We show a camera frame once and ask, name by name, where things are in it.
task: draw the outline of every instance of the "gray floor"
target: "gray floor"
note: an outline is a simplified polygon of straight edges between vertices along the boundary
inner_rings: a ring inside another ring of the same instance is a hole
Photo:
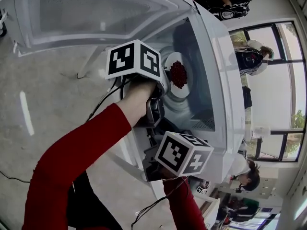
[[[61,136],[82,124],[111,82],[103,79],[105,55],[83,79],[79,68],[93,47],[50,50],[18,58],[8,36],[0,39],[0,170],[29,180],[37,161]],[[21,108],[25,92],[34,135],[30,136]],[[102,107],[112,102],[112,98]],[[136,212],[154,202],[151,189],[136,181],[108,157],[88,169],[93,189],[124,230]],[[0,219],[12,230],[21,229],[28,184],[0,174]],[[162,202],[135,230],[175,229],[168,202]]]

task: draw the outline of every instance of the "black bag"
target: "black bag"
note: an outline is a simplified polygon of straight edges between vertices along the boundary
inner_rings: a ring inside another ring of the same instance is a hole
[[[207,8],[220,21],[229,20],[233,18],[241,18],[247,15],[249,12],[249,3],[252,0],[245,0],[246,2],[240,4],[226,5],[221,8]]]
[[[236,60],[240,73],[249,73],[259,68],[262,64],[263,55],[254,48],[238,49],[236,50]]]
[[[220,21],[229,20],[233,18],[241,18],[247,15],[249,12],[248,5],[247,6],[225,6],[224,8],[212,8],[209,9],[209,12],[212,13],[216,18]]]
[[[247,86],[243,86],[242,90],[243,90],[244,109],[247,109],[253,106],[253,102],[251,100],[250,88]]]

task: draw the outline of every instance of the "window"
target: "window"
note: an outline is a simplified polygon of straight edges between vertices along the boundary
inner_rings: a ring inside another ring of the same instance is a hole
[[[261,227],[268,230],[274,230],[274,224],[271,224],[272,221],[277,223],[279,216],[272,215],[270,213],[258,212],[253,219],[244,222],[235,222],[232,221],[229,225],[230,229],[238,230],[258,230]]]
[[[248,142],[247,155],[259,161],[296,161],[306,129],[306,65],[293,22],[268,23],[230,32],[233,42],[256,40],[274,51],[261,74],[241,76],[253,106],[246,125],[270,127],[271,135]]]

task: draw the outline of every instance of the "red sleeve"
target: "red sleeve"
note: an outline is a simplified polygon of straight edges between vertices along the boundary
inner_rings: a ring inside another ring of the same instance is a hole
[[[165,194],[168,195],[181,182],[181,179],[163,182]],[[201,210],[187,184],[183,183],[168,197],[176,228],[177,230],[207,230]]]
[[[71,183],[130,130],[121,109],[112,104],[54,143],[34,170],[23,230],[67,230]]]

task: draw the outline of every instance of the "red beans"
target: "red beans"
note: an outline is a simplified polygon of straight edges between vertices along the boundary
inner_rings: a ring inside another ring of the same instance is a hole
[[[170,73],[171,73],[171,81],[176,87],[182,89],[182,87],[188,83],[186,69],[179,61],[176,61],[171,66]]]

